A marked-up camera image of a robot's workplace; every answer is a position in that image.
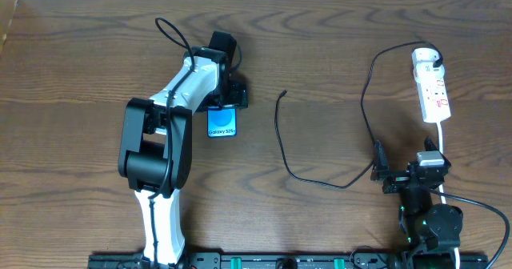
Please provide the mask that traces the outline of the blue Samsung Galaxy smartphone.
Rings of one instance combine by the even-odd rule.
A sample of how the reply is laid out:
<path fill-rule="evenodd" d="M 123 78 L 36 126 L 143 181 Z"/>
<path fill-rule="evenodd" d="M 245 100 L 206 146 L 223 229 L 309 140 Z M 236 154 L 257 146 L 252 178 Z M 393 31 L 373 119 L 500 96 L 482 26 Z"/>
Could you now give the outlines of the blue Samsung Galaxy smartphone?
<path fill-rule="evenodd" d="M 234 137 L 237 134 L 237 117 L 234 108 L 209 110 L 207 134 L 210 138 Z"/>

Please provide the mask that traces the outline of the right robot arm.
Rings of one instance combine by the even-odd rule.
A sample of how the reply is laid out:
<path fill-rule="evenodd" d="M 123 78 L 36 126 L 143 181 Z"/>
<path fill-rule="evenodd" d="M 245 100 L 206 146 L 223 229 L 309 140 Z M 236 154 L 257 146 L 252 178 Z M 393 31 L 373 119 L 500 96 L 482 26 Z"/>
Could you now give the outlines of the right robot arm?
<path fill-rule="evenodd" d="M 406 169 L 392 170 L 380 142 L 374 144 L 370 179 L 382 182 L 382 192 L 399 195 L 399 224 L 409 247 L 388 258 L 389 268 L 456 268 L 463 213 L 459 207 L 433 203 L 431 192 L 445 181 L 451 163 L 427 138 L 425 150 Z"/>

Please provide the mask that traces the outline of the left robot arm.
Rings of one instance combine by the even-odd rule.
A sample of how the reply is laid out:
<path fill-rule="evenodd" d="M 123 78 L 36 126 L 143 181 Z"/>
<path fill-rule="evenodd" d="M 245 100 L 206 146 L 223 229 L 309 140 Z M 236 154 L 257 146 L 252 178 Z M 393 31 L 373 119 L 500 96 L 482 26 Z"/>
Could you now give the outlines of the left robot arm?
<path fill-rule="evenodd" d="M 182 68 L 162 90 L 126 105 L 118 171 L 142 210 L 145 267 L 188 264 L 180 190 L 191 169 L 193 116 L 207 114 L 213 138 L 236 135 L 236 111 L 248 106 L 247 85 L 230 77 L 237 49 L 231 34 L 215 31 L 208 46 L 186 47 Z"/>

